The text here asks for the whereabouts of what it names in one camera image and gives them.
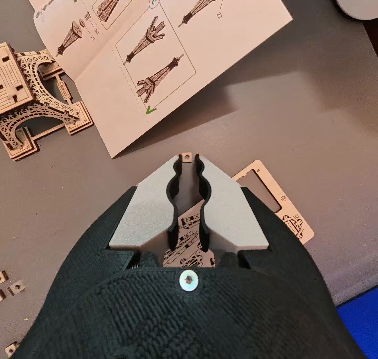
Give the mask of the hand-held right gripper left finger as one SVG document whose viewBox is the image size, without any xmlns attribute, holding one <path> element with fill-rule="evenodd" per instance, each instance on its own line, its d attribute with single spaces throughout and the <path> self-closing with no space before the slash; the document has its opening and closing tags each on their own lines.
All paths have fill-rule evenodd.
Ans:
<svg viewBox="0 0 378 359">
<path fill-rule="evenodd" d="M 174 250 L 178 242 L 178 211 L 182 155 L 175 155 L 136 187 L 109 242 L 112 249 Z"/>
</svg>

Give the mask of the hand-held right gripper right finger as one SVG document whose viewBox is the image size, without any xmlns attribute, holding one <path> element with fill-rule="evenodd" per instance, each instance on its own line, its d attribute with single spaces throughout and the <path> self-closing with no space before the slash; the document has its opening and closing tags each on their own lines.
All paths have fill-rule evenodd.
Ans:
<svg viewBox="0 0 378 359">
<path fill-rule="evenodd" d="M 195 156 L 200 209 L 199 239 L 204 252 L 238 253 L 268 248 L 268 241 L 242 187 L 203 155 Z"/>
</svg>

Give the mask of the small wooden puzzle sheet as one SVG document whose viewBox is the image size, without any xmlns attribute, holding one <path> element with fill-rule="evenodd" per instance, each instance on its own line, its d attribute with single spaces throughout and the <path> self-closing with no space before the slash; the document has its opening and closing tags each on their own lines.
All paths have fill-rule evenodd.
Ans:
<svg viewBox="0 0 378 359">
<path fill-rule="evenodd" d="M 254 174 L 279 205 L 275 214 L 286 224 L 298 240 L 305 244 L 314 237 L 314 231 L 294 206 L 287 194 L 260 160 L 255 160 L 234 175 L 233 179 L 241 184 L 241 179 Z M 204 252 L 199 240 L 200 210 L 203 200 L 179 216 L 179 238 L 174 251 L 164 254 L 163 267 L 215 267 L 212 251 Z"/>
</svg>

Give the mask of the large blue storage bin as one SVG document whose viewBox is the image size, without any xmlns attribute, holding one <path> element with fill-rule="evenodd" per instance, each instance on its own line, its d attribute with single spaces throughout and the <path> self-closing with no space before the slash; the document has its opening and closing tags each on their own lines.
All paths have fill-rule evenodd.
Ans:
<svg viewBox="0 0 378 359">
<path fill-rule="evenodd" d="M 378 289 L 374 288 L 337 307 L 354 340 L 370 359 L 378 358 Z"/>
</svg>

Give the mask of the folded paper instruction sheet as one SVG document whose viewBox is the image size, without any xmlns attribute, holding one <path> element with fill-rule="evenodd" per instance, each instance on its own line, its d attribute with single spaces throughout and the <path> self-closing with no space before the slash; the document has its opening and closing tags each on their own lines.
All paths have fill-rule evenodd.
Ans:
<svg viewBox="0 0 378 359">
<path fill-rule="evenodd" d="M 281 0 L 29 0 L 111 158 L 292 21 Z"/>
</svg>

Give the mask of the wooden tower base model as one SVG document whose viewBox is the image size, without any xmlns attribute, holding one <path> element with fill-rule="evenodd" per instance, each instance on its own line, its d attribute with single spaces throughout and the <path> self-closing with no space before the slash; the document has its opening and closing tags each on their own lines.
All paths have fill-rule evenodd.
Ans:
<svg viewBox="0 0 378 359">
<path fill-rule="evenodd" d="M 37 141 L 65 129 L 75 135 L 93 120 L 83 101 L 74 101 L 65 72 L 48 50 L 17 53 L 0 45 L 0 136 L 9 158 L 39 151 Z"/>
</svg>

